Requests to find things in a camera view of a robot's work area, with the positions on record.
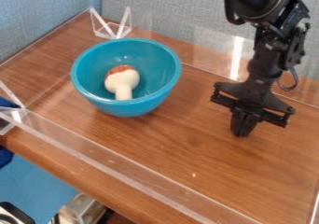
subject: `blue wall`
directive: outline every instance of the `blue wall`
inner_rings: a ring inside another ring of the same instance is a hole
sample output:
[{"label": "blue wall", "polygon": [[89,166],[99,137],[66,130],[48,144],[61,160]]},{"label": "blue wall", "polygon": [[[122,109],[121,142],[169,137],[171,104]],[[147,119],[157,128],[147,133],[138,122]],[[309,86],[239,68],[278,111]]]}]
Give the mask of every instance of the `blue wall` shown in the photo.
[{"label": "blue wall", "polygon": [[102,0],[0,0],[0,61]]}]

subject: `teal plastic bowl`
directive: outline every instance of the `teal plastic bowl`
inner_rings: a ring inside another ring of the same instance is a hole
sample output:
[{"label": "teal plastic bowl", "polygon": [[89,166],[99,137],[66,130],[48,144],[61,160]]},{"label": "teal plastic bowl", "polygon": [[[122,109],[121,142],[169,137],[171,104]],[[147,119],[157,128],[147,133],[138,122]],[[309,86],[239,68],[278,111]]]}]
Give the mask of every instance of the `teal plastic bowl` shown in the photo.
[{"label": "teal plastic bowl", "polygon": [[[105,88],[105,76],[121,64],[133,65],[141,73],[134,99],[115,100]],[[75,61],[71,80],[75,89],[106,113],[135,117],[154,110],[166,100],[182,72],[177,53],[162,43],[141,38],[125,38],[89,49]]]}]

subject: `wooden table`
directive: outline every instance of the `wooden table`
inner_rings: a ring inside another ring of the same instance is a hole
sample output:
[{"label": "wooden table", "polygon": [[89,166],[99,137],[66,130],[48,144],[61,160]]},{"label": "wooden table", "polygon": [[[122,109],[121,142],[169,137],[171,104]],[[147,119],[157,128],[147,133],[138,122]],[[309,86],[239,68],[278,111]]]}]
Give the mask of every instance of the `wooden table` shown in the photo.
[{"label": "wooden table", "polygon": [[[253,218],[239,221],[241,214],[219,206],[203,210],[215,217],[207,223],[309,223],[318,193],[319,115],[318,108],[305,103],[319,104],[317,81],[305,78],[291,93],[303,103],[287,100],[298,110],[290,127],[262,123],[250,138],[242,139],[230,131],[230,110],[210,102],[214,83],[227,80],[215,73],[223,75],[233,56],[139,29],[131,36],[157,39],[189,64],[167,101],[143,117],[106,115],[73,87],[69,73],[77,57],[103,42],[93,34],[87,13],[6,62],[0,79],[32,112],[181,183],[201,198],[217,200]],[[15,128],[3,139],[7,148],[134,222],[198,223],[193,215],[24,130]],[[73,148],[90,153],[95,147]],[[95,159],[103,162],[103,155]]]}]

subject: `toy mushroom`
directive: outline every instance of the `toy mushroom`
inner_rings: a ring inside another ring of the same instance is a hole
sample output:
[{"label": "toy mushroom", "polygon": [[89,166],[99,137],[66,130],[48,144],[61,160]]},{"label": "toy mushroom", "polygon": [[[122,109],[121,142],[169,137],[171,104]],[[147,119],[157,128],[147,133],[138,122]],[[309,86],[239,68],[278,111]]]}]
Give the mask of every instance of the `toy mushroom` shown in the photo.
[{"label": "toy mushroom", "polygon": [[117,100],[133,99],[133,90],[138,87],[141,75],[137,68],[129,64],[114,67],[106,74],[105,87],[115,93]]}]

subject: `wooden surface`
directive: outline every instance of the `wooden surface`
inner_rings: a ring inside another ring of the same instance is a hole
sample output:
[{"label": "wooden surface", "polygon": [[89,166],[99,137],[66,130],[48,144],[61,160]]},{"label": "wooden surface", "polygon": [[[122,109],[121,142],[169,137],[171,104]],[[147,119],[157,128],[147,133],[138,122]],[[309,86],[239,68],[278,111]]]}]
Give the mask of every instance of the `wooden surface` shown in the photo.
[{"label": "wooden surface", "polygon": [[[163,42],[191,64],[165,104],[143,117],[106,115],[73,88],[73,62],[102,42],[87,14],[10,61],[0,78],[32,111],[245,215],[262,223],[309,223],[318,192],[318,109],[287,101],[298,110],[287,129],[262,123],[250,138],[234,137],[230,110],[210,102],[214,83],[227,79],[197,69],[207,64],[223,70],[230,56],[150,32],[133,35]],[[302,99],[317,103],[314,94],[305,91]],[[197,223],[20,129],[10,132],[6,146],[134,222]]]}]

